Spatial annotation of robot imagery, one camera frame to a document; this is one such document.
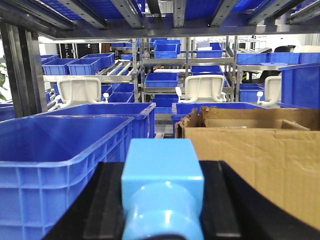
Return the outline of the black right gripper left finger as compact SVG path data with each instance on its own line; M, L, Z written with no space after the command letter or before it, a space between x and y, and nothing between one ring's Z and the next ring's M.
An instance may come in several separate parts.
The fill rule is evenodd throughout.
M100 162L84 190L43 239L120 240L123 168L123 162Z

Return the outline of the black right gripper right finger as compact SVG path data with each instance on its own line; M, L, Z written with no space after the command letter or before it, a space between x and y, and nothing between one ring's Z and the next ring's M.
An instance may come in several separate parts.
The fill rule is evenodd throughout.
M201 160L206 240L318 240L319 230L276 206L225 161Z

